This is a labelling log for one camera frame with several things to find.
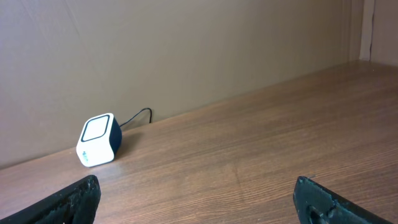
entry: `plain wall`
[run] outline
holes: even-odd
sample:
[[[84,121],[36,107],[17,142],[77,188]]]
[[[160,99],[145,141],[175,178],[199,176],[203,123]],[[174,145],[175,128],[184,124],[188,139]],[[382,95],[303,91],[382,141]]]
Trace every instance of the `plain wall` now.
[[[375,0],[371,61],[398,66],[398,1]]]
[[[345,0],[3,0],[0,16],[1,167],[74,147],[102,113],[157,121],[359,54]]]

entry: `black object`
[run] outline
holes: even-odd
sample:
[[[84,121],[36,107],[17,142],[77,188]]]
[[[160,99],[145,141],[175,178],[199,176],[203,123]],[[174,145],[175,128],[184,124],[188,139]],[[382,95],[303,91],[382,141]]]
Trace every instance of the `black object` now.
[[[139,115],[139,114],[140,114],[141,112],[143,112],[144,110],[149,110],[149,112],[150,112],[149,123],[151,124],[151,122],[152,122],[152,109],[150,109],[150,108],[144,108],[144,109],[140,110],[138,113],[136,113],[136,115],[134,115],[132,118],[130,118],[130,120],[124,122],[123,124],[120,124],[120,128],[121,128],[123,125],[127,124],[128,122],[130,122],[132,119],[134,119],[137,115]]]
[[[0,220],[0,224],[92,224],[101,198],[100,185],[89,175],[55,194]]]
[[[298,177],[293,201],[301,224],[390,223],[306,177]]]

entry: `wooden table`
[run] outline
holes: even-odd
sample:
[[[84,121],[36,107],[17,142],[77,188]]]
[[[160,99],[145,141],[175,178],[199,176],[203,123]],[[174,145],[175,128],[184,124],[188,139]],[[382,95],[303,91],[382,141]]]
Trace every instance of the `wooden table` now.
[[[94,174],[95,223],[298,223],[314,175],[398,222],[397,130],[398,68],[354,62],[126,131],[109,164],[72,148],[0,170],[0,218]]]

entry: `small white box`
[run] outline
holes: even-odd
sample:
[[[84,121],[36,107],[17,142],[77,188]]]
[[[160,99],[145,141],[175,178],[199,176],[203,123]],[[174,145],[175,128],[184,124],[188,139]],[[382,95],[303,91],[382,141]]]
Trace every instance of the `small white box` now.
[[[122,131],[113,114],[106,113],[86,121],[76,152],[84,166],[92,167],[114,159],[122,141]]]

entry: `tabletop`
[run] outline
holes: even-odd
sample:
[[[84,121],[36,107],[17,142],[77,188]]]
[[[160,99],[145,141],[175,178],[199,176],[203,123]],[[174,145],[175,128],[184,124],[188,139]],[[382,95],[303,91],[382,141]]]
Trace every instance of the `tabletop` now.
[[[0,170],[0,218],[94,174],[95,223],[298,223],[298,176],[398,222],[398,68],[351,62]]]

